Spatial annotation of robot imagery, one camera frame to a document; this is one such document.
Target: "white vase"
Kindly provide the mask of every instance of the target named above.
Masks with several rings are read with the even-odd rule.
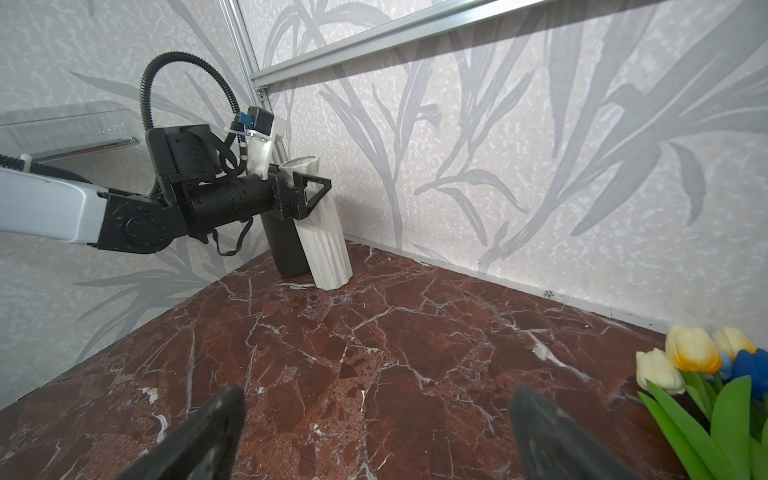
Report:
[[[294,158],[280,165],[280,169],[292,187],[294,171],[319,177],[320,160],[316,157]],[[318,184],[307,185],[307,199],[319,190]],[[295,224],[317,288],[327,291],[346,285],[352,277],[352,265],[349,263],[344,232],[333,202],[333,190],[318,202],[307,218],[296,220]]]

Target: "tulip bouquet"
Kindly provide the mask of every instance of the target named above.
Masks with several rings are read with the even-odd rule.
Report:
[[[693,480],[768,480],[768,352],[738,329],[675,325],[637,352],[639,396]],[[687,393],[699,423],[672,396]]]

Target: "red marble tabletop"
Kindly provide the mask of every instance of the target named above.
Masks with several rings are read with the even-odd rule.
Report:
[[[268,253],[0,412],[0,478],[113,478],[227,383],[233,478],[517,478],[528,382],[646,478],[684,478],[634,383],[662,335],[362,245],[323,292]]]

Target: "yellow tulip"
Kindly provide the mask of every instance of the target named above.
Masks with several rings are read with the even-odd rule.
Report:
[[[712,340],[715,342],[715,346],[723,350],[732,360],[736,359],[736,355],[741,350],[746,350],[752,354],[757,351],[757,348],[755,348],[746,335],[741,333],[741,330],[731,326],[717,330],[712,334]]]
[[[676,369],[667,356],[659,349],[653,349],[648,353],[637,352],[634,354],[637,360],[637,384],[648,391],[648,380],[670,395],[680,395],[685,392],[685,382],[680,370]]]
[[[688,329],[682,325],[672,325],[667,334],[665,349],[672,365],[684,372],[712,375],[723,365],[715,343],[701,328]]]

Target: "wallpaper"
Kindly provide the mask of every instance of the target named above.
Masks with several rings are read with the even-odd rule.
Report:
[[[133,111],[141,145],[56,163],[96,184],[140,193],[152,188],[137,99],[144,67],[156,55],[178,50],[201,56],[247,105],[218,2],[0,1],[0,111],[96,100]],[[193,65],[163,68],[153,106],[158,126],[211,124],[219,135],[232,116],[215,81]],[[223,250],[234,248],[240,228],[220,229]],[[227,258],[212,243],[188,237],[145,256],[0,233],[0,408],[266,248],[259,221],[240,253]]]
[[[265,68],[431,5],[401,3],[242,5]],[[766,22],[764,0],[552,2],[267,93],[351,237],[765,341]]]

